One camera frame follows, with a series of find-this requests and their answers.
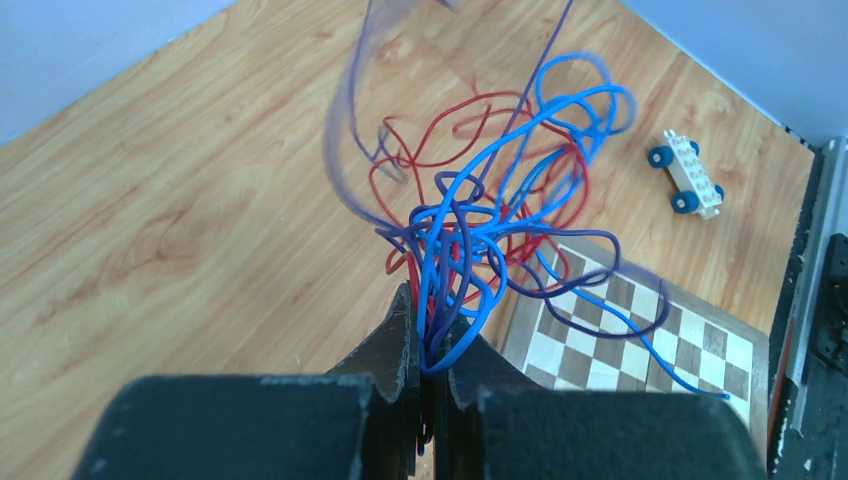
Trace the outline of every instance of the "checkered pattern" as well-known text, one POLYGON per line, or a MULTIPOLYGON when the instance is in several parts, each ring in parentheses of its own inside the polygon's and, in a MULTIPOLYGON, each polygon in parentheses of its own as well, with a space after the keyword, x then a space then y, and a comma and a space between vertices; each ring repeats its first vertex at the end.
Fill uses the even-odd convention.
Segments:
MULTIPOLYGON (((570 277, 601 268, 573 251, 564 252, 570 277)), ((555 267, 562 274, 562 265, 555 267)), ((661 308, 656 291, 623 277, 586 291, 628 315, 641 328, 653 322, 661 308)), ((578 325, 609 333, 628 331, 621 319, 574 293, 554 298, 552 303, 561 316, 578 325)), ((537 383, 555 389, 686 392, 638 338, 607 340, 587 335, 567 327, 539 304, 527 356, 514 361, 537 383)), ((729 393, 730 405, 749 423, 754 355, 750 341, 676 304, 665 324, 648 339, 678 376, 702 390, 729 393)))

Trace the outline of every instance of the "blue wheel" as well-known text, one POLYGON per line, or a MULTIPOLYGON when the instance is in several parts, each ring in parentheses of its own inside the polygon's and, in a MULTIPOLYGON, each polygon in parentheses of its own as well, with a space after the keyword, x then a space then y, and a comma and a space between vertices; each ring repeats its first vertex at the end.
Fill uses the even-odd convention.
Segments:
POLYGON ((671 208, 677 213, 692 213, 698 209, 698 196, 693 191, 677 192, 671 197, 671 208))
POLYGON ((674 161, 674 152, 671 147, 662 145, 654 147, 648 152, 648 163, 654 168, 666 168, 674 161))

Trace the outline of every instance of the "chessboard square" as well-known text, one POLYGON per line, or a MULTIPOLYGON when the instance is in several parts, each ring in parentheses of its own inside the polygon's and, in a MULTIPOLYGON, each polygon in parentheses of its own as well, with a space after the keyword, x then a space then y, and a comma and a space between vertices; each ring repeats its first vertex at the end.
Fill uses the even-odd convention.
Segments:
POLYGON ((607 297, 607 290, 609 289, 609 282, 604 282, 600 285, 595 285, 592 287, 582 287, 584 292, 592 293, 600 298, 607 297))
POLYGON ((615 390, 617 392, 644 392, 645 382, 638 378, 633 378, 624 372, 619 372, 618 385, 615 390))
MULTIPOLYGON (((566 320, 571 320, 571 315, 567 312, 557 310, 556 313, 561 317, 564 317, 566 320)), ((548 308, 542 310, 542 317, 539 318, 539 328, 537 328, 537 330, 539 333, 544 333, 560 343, 565 343, 565 339, 568 336, 568 325, 554 317, 553 313, 548 308)))
POLYGON ((724 393, 724 390, 718 388, 710 382, 707 382, 703 378, 698 379, 698 388, 710 393, 724 393))
POLYGON ((551 327, 553 327, 553 322, 556 319, 553 315, 551 315, 551 311, 545 307, 545 304, 542 304, 542 314, 539 315, 539 325, 536 326, 536 331, 539 333, 544 333, 547 336, 551 336, 550 331, 551 327))
POLYGON ((576 328, 569 328, 568 337, 565 339, 565 345, 584 355, 593 357, 595 355, 595 344, 597 341, 597 337, 583 333, 576 328))
POLYGON ((682 338, 677 342, 677 356, 674 361, 675 371, 682 368, 692 375, 699 375, 701 372, 701 350, 682 338))
POLYGON ((630 331, 630 327, 627 326, 627 323, 624 320, 618 318, 618 316, 610 311, 604 310, 601 312, 601 331, 607 333, 615 333, 615 334, 623 334, 630 331))
POLYGON ((565 346, 553 338, 539 332, 533 332, 530 347, 527 349, 527 364, 551 375, 556 375, 559 371, 564 349, 565 346))
POLYGON ((575 385, 577 388, 585 389, 589 383, 589 368, 592 365, 592 357, 584 355, 577 350, 566 348, 562 355, 557 377, 575 385))
POLYGON ((678 336, 698 348, 704 346, 704 325, 706 320, 691 310, 683 310, 680 317, 680 333, 678 336))
POLYGON ((620 369, 624 358, 624 346, 626 342, 617 339, 599 338, 595 343, 595 360, 601 361, 610 367, 620 369))
POLYGON ((707 382, 716 385, 724 385, 724 372, 726 362, 712 353, 701 350, 701 371, 698 376, 707 382))
POLYGON ((582 388, 574 385, 573 383, 563 380, 561 378, 557 378, 554 382, 554 390, 583 390, 582 388))
MULTIPOLYGON (((654 317, 651 318, 651 321, 653 321, 656 318, 659 318, 660 313, 662 312, 662 307, 663 307, 662 303, 659 303, 657 305, 657 313, 654 317)), ((667 331, 671 334, 679 335, 680 334, 680 317, 683 315, 683 310, 680 308, 679 305, 675 305, 673 303, 671 304, 669 309, 670 310, 668 312, 668 317, 666 317, 665 322, 663 322, 663 325, 660 328, 662 328, 663 330, 665 330, 665 331, 667 331)))
POLYGON ((615 390, 618 388, 618 376, 618 369, 593 360, 589 368, 589 383, 586 384, 586 389, 615 390))
POLYGON ((727 336, 725 359, 742 370, 750 372, 754 361, 754 345, 748 340, 731 333, 727 336))
POLYGON ((746 427, 749 426, 748 423, 751 418, 751 404, 736 397, 735 395, 731 395, 730 398, 727 399, 727 402, 733 408, 733 411, 739 415, 739 418, 742 419, 742 423, 744 423, 746 427))
POLYGON ((596 327, 600 326, 604 309, 585 298, 578 297, 577 295, 574 296, 576 297, 576 300, 574 301, 574 316, 586 320, 596 327))
MULTIPOLYGON (((692 375, 691 373, 687 372, 686 370, 683 370, 682 368, 674 367, 674 373, 676 373, 677 376, 680 377, 681 380, 688 383, 690 386, 694 387, 695 385, 698 384, 698 377, 696 375, 692 375)), ((686 387, 684 387, 683 385, 681 385, 680 383, 678 383, 677 381, 674 381, 674 380, 672 380, 671 391, 672 392, 689 392, 689 390, 687 390, 686 387)))
POLYGON ((580 275, 587 274, 589 272, 594 272, 596 270, 608 270, 607 267, 601 265, 600 263, 592 260, 591 258, 583 257, 586 263, 583 264, 583 272, 578 275, 574 275, 574 277, 579 277, 580 275))
POLYGON ((656 360, 648 365, 648 381, 646 382, 648 389, 651 391, 668 393, 671 391, 671 385, 674 383, 671 376, 666 372, 656 360))
POLYGON ((671 365, 677 361, 678 338, 663 329, 654 330, 654 350, 671 365))
POLYGON ((633 283, 628 282, 619 275, 613 275, 610 278, 605 298, 607 299, 607 303, 613 303, 619 307, 629 309, 633 303, 634 290, 635 285, 633 283))
MULTIPOLYGON (((574 312, 576 301, 577 295, 575 295, 574 292, 565 292, 562 295, 557 295, 556 297, 551 298, 551 304, 554 308, 569 313, 574 312)), ((545 302, 542 302, 542 308, 545 308, 545 302)))
POLYGON ((750 375, 745 370, 728 363, 724 370, 724 389, 742 400, 748 400, 750 375))
POLYGON ((704 350, 724 359, 727 356, 727 332, 712 323, 704 324, 704 350))
POLYGON ((592 325, 591 323, 587 322, 586 320, 583 320, 583 319, 580 319, 580 318, 577 318, 577 317, 572 317, 571 323, 574 323, 575 325, 580 325, 581 327, 583 327, 587 330, 591 330, 593 332, 598 331, 597 325, 592 325))
MULTIPOLYGON (((650 327, 651 324, 653 324, 654 320, 651 319, 649 321, 647 318, 642 318, 639 315, 636 315, 635 313, 631 312, 630 313, 630 321, 633 322, 639 328, 640 331, 642 331, 642 330, 645 330, 646 328, 650 327)), ((648 339, 648 342, 653 343, 654 332, 649 333, 648 335, 646 335, 646 337, 648 339)), ((642 340, 639 337, 629 337, 627 339, 627 341, 632 343, 632 344, 635 344, 635 345, 640 345, 640 346, 642 345, 642 340)))
POLYGON ((656 318, 659 294, 642 285, 635 285, 630 311, 642 318, 656 318))
POLYGON ((527 378, 545 388, 554 388, 554 383, 556 383, 557 379, 555 375, 551 375, 533 365, 527 365, 527 368, 524 369, 524 375, 527 375, 527 378))
POLYGON ((647 381, 651 354, 643 346, 637 346, 627 342, 621 343, 624 344, 621 371, 643 382, 647 381))

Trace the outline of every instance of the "toy car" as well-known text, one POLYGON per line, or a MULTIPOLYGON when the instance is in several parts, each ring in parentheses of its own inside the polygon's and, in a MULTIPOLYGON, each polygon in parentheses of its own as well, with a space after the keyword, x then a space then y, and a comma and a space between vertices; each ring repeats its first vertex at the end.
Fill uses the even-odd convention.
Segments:
POLYGON ((677 213, 698 213, 704 219, 719 214, 724 201, 724 189, 710 180, 698 158, 700 148, 695 141, 674 130, 666 130, 667 145, 648 152, 648 163, 654 168, 666 168, 679 190, 671 197, 671 207, 677 213))

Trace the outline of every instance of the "red cable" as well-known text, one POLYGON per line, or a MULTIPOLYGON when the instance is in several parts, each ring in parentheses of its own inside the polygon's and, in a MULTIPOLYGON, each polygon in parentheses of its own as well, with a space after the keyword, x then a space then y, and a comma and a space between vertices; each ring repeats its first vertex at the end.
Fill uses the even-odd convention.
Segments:
MULTIPOLYGON (((464 129, 465 127, 467 127, 469 125, 477 124, 477 127, 474 130, 473 135, 471 136, 469 142, 465 145, 465 147, 463 147, 457 154, 453 155, 452 157, 450 157, 447 160, 444 160, 444 161, 441 161, 441 162, 432 162, 432 163, 420 162, 421 152, 424 150, 425 145, 427 144, 428 140, 430 139, 433 131, 438 126, 438 124, 442 120, 444 120, 446 117, 448 117, 449 115, 456 113, 456 112, 458 112, 458 111, 460 111, 460 110, 462 110, 462 109, 464 109, 464 108, 466 108, 470 105, 473 105, 477 102, 480 102, 480 101, 485 101, 485 100, 494 99, 494 98, 498 98, 498 97, 507 97, 507 96, 512 96, 512 97, 516 97, 516 98, 521 97, 521 95, 518 92, 515 92, 515 91, 500 91, 500 92, 479 94, 479 93, 476 92, 476 86, 473 86, 473 88, 474 88, 474 91, 475 91, 475 95, 473 97, 471 97, 470 99, 465 100, 463 102, 460 102, 460 103, 454 105, 453 107, 450 107, 447 110, 441 112, 430 122, 429 126, 427 127, 427 129, 424 132, 424 135, 421 137, 421 140, 419 141, 418 146, 415 149, 415 153, 412 153, 412 151, 408 147, 406 141, 403 139, 403 137, 397 132, 397 130, 392 125, 392 122, 394 120, 398 120, 398 117, 387 116, 383 119, 383 126, 386 128, 386 131, 398 142, 398 144, 400 145, 400 148, 399 148, 398 153, 395 156, 382 158, 379 161, 375 162, 374 165, 371 167, 371 169, 369 171, 368 177, 369 177, 369 183, 371 185, 371 189, 374 192, 374 197, 377 200, 377 203, 380 205, 380 208, 383 209, 383 211, 386 213, 386 215, 388 215, 389 218, 391 218, 391 220, 398 227, 403 227, 403 224, 400 222, 400 220, 398 220, 398 218, 395 216, 395 214, 392 212, 391 208, 389 208, 389 206, 387 205, 387 203, 383 199, 382 195, 380 194, 380 191, 377 187, 377 184, 376 184, 376 181, 375 181, 375 178, 374 178, 374 173, 382 165, 386 164, 387 162, 392 162, 400 168, 412 170, 412 175, 415 178, 415 185, 416 185, 416 190, 417 190, 417 193, 418 193, 419 201, 421 202, 421 204, 425 204, 426 202, 425 202, 425 199, 424 199, 424 188, 423 188, 423 185, 422 185, 421 173, 420 173, 419 169, 420 168, 443 167, 445 165, 448 165, 448 164, 458 160, 463 155, 468 153, 474 147, 474 145, 477 143, 477 141, 484 135, 486 124, 492 117, 495 117, 495 116, 498 116, 498 115, 504 115, 504 114, 507 114, 507 113, 511 115, 514 111, 514 108, 509 108, 509 109, 502 108, 502 109, 493 110, 492 105, 488 102, 485 102, 484 103, 484 105, 485 105, 485 112, 484 113, 476 114, 476 115, 473 115, 471 117, 460 120, 460 121, 456 122, 453 125, 453 127, 451 128, 451 132, 454 135, 454 138, 463 138, 463 137, 465 137, 465 134, 463 132, 460 132, 460 130, 464 129)), ((533 113, 532 103, 530 102, 529 99, 527 99, 526 102, 525 102, 525 106, 519 111, 518 118, 521 118, 521 117, 532 118, 533 115, 534 115, 534 113, 533 113)), ((528 192, 527 197, 525 198, 524 202, 520 205, 518 211, 515 214, 515 217, 520 220, 520 219, 523 219, 523 218, 527 218, 531 215, 534 215, 533 211, 531 210, 530 206, 528 205, 528 200, 533 196, 538 196, 539 200, 540 200, 540 204, 544 204, 544 202, 546 200, 546 196, 547 196, 546 191, 553 185, 554 180, 559 178, 560 175, 566 173, 568 171, 568 167, 571 166, 571 173, 574 176, 575 181, 576 181, 577 178, 582 178, 582 180, 584 182, 584 186, 583 186, 583 189, 582 189, 583 194, 580 198, 580 203, 578 204, 577 208, 571 213, 570 216, 568 216, 567 218, 563 218, 566 209, 562 208, 559 211, 557 211, 554 218, 550 222, 551 226, 553 226, 554 228, 563 229, 563 228, 567 228, 568 226, 570 226, 577 219, 577 217, 580 215, 580 213, 583 211, 583 209, 586 206, 586 203, 587 203, 587 200, 588 200, 588 197, 589 197, 589 194, 590 194, 590 190, 591 190, 590 183, 589 183, 588 169, 586 167, 585 159, 583 159, 582 156, 578 153, 577 148, 575 148, 575 146, 574 146, 574 141, 571 138, 571 136, 568 134, 568 132, 566 132, 566 131, 564 131, 560 128, 557 128, 556 126, 551 125, 548 122, 542 122, 541 125, 545 129, 563 137, 563 141, 561 143, 556 143, 556 144, 548 146, 548 147, 540 148, 538 150, 525 153, 524 156, 522 157, 522 159, 520 159, 519 161, 522 161, 522 160, 525 160, 525 159, 536 158, 536 157, 540 157, 540 156, 543 156, 543 155, 548 155, 548 154, 553 153, 556 150, 561 149, 561 148, 563 149, 563 152, 557 157, 557 159, 554 160, 554 162, 550 166, 550 168, 547 169, 541 184, 539 186, 536 186, 535 188, 532 188, 530 190, 530 192, 528 192)), ((496 181, 493 183, 492 187, 490 187, 490 188, 494 188, 496 186, 499 186, 500 183, 503 181, 503 176, 505 175, 505 173, 506 173, 506 169, 504 169, 504 171, 500 172, 500 176, 496 178, 496 181)), ((484 198, 486 200, 488 200, 489 202, 491 202, 492 205, 494 206, 496 199, 491 193, 488 192, 488 188, 487 188, 487 192, 484 193, 484 198)), ((507 205, 502 204, 502 205, 500 205, 499 210, 501 211, 501 215, 504 216, 506 213, 509 212, 510 209, 507 207, 507 205)), ((472 223, 472 222, 468 223, 468 225, 470 227, 478 226, 480 224, 481 223, 472 223)), ((444 224, 444 226, 445 226, 445 228, 453 228, 453 229, 457 228, 456 222, 446 222, 444 224)), ((569 273, 570 273, 568 261, 565 258, 565 255, 563 254, 563 252, 560 249, 556 248, 556 244, 553 240, 551 240, 550 235, 537 235, 535 237, 532 236, 529 233, 517 234, 517 235, 523 235, 524 241, 519 242, 518 244, 514 244, 512 236, 509 236, 506 239, 507 248, 506 248, 506 252, 504 252, 504 258, 507 261, 507 267, 513 267, 513 266, 519 265, 521 263, 526 263, 536 253, 536 250, 538 250, 538 248, 544 242, 544 243, 547 243, 548 245, 550 245, 551 247, 553 247, 557 256, 560 258, 560 261, 562 261, 562 263, 563 263, 564 272, 563 272, 563 275, 558 282, 556 282, 555 284, 550 285, 550 286, 543 286, 541 291, 550 291, 552 289, 555 289, 555 288, 559 287, 563 282, 565 282, 568 279, 569 273)), ((407 251, 406 253, 404 253, 401 256, 401 258, 397 259, 397 261, 393 261, 394 258, 397 255, 397 253, 399 253, 397 248, 392 249, 392 251, 386 257, 386 273, 387 274, 394 273, 395 271, 397 271, 398 268, 400 268, 401 265, 403 265, 404 263, 407 264, 407 269, 409 271, 410 284, 412 286, 413 301, 417 305, 418 297, 419 297, 419 294, 420 294, 420 292, 419 292, 420 281, 419 281, 419 278, 418 278, 418 268, 415 265, 415 257, 412 254, 412 252, 407 251)), ((459 260, 459 244, 458 243, 454 243, 454 244, 451 245, 451 257, 453 258, 454 261, 459 260)), ((478 263, 477 265, 478 266, 488 266, 489 268, 492 267, 491 265, 488 264, 488 262, 478 263)), ((537 265, 535 268, 536 268, 536 271, 539 272, 539 269, 541 268, 541 266, 537 265)), ((497 275, 497 273, 495 273, 495 272, 492 272, 492 273, 493 273, 492 278, 488 282, 486 282, 490 286, 490 288, 493 288, 493 284, 498 279, 500 279, 500 277, 497 275)), ((449 285, 454 284, 454 281, 456 280, 456 275, 457 275, 457 273, 455 271, 451 271, 449 283, 448 283, 449 285)), ((517 280, 517 283, 524 283, 526 278, 527 278, 527 274, 526 274, 526 272, 524 272, 524 274, 522 274, 519 277, 519 280, 517 280)), ((474 299, 479 297, 481 295, 481 293, 482 292, 480 292, 478 290, 478 291, 472 293, 471 295, 468 295, 464 299, 463 303, 468 303, 468 302, 473 301, 474 299)), ((434 302, 433 302, 432 298, 430 298, 428 300, 429 300, 428 301, 428 308, 427 308, 428 317, 430 319, 432 319, 434 302)))

